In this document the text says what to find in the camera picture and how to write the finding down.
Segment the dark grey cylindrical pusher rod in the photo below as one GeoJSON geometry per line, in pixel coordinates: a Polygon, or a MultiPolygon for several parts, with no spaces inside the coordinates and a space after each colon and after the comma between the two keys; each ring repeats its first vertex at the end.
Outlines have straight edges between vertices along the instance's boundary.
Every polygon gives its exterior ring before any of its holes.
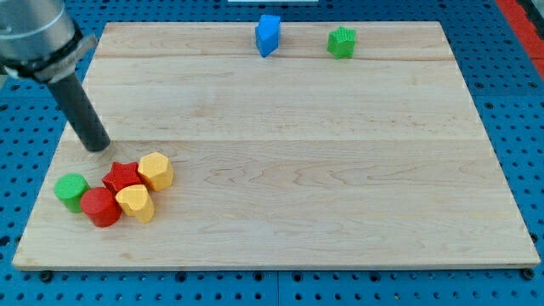
{"type": "Polygon", "coordinates": [[[110,137],[77,75],[72,73],[47,87],[84,148],[90,152],[106,149],[110,137]]]}

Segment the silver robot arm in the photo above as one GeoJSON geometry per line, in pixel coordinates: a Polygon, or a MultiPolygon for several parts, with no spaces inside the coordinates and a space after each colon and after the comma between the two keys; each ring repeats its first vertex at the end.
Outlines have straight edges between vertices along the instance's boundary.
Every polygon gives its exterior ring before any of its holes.
{"type": "Polygon", "coordinates": [[[1,67],[11,77],[45,85],[91,152],[111,142],[76,74],[80,59],[98,45],[84,35],[62,0],[1,0],[1,67]]]}

